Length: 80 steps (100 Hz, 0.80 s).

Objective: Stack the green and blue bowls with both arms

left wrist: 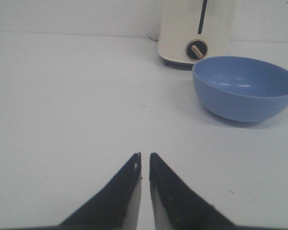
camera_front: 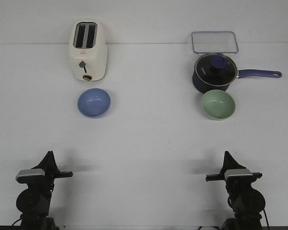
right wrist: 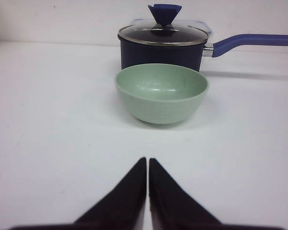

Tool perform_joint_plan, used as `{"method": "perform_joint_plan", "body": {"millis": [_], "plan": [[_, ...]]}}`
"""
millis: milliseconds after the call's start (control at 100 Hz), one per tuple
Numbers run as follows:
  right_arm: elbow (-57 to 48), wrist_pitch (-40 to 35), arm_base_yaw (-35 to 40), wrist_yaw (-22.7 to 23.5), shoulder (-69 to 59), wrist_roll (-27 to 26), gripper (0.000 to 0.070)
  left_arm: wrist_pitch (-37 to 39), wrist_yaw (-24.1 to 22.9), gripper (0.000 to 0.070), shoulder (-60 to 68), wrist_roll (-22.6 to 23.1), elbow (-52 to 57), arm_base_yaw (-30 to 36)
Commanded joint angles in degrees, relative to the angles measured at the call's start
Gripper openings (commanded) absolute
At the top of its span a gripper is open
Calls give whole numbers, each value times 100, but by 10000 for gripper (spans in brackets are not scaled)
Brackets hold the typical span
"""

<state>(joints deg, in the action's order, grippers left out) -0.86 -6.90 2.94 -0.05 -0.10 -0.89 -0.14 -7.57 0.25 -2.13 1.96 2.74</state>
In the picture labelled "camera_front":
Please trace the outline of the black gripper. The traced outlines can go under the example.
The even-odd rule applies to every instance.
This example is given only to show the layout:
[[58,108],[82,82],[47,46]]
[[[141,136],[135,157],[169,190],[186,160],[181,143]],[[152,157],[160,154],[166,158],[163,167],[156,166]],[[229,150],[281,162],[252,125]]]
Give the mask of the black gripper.
[[68,178],[73,176],[72,171],[60,171],[57,167],[54,153],[49,150],[43,160],[38,164],[38,168],[45,171],[45,178],[37,183],[27,184],[39,190],[47,190],[52,192],[54,190],[54,180],[58,178]]
[[[205,180],[209,181],[225,181],[224,173],[228,170],[233,169],[244,169],[245,167],[240,165],[230,154],[229,151],[225,151],[223,166],[221,168],[220,173],[218,174],[207,174]],[[238,191],[238,190],[246,190],[251,187],[251,184],[255,182],[257,179],[262,177],[261,172],[251,172],[253,176],[247,177],[233,177],[229,178],[226,182],[226,189],[229,192]]]

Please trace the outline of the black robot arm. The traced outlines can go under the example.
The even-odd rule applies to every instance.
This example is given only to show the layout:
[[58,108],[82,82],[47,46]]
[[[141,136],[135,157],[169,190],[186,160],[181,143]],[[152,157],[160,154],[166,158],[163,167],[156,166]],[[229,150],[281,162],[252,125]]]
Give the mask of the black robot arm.
[[251,172],[240,165],[225,151],[223,166],[218,174],[208,174],[205,180],[225,181],[228,193],[228,205],[234,217],[228,218],[222,225],[223,230],[261,230],[262,215],[265,212],[265,198],[252,183],[262,177],[260,172]]
[[60,171],[53,151],[48,151],[35,167],[21,170],[15,179],[26,184],[16,199],[16,207],[21,212],[20,229],[22,230],[58,230],[54,218],[50,218],[49,209],[54,190],[54,181],[58,178],[73,176],[71,171]]

